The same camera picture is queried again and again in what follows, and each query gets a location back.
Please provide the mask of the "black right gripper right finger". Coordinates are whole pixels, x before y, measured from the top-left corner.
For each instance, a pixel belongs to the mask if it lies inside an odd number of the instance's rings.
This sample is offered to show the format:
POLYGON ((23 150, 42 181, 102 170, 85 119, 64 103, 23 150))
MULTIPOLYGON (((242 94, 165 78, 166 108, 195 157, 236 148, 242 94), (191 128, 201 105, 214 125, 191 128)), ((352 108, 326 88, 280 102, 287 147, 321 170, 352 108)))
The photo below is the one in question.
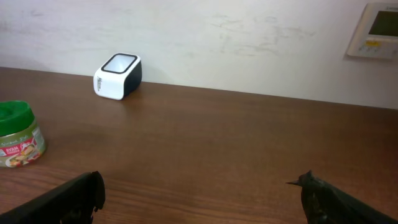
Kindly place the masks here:
POLYGON ((310 224, 397 224, 397 220, 345 193, 308 171, 290 181, 301 188, 300 199, 310 224))

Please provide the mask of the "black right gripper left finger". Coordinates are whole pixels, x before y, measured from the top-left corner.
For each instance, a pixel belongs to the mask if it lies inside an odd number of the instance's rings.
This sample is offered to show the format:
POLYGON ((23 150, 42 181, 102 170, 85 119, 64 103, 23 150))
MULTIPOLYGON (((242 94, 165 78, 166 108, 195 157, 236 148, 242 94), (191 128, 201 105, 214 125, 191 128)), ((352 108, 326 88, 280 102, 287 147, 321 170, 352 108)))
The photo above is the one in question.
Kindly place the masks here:
POLYGON ((68 182, 1 214, 1 223, 93 223, 103 209, 104 180, 98 171, 85 172, 68 182))

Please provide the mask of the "green lid seasoning jar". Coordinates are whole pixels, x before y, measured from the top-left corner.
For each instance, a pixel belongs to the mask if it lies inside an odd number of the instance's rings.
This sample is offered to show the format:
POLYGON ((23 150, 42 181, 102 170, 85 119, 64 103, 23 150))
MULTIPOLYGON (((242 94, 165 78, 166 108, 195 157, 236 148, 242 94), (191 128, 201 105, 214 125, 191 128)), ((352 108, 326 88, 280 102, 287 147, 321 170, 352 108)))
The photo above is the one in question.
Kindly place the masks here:
POLYGON ((27 165, 45 151, 45 139, 30 104, 1 102, 1 167, 27 165))

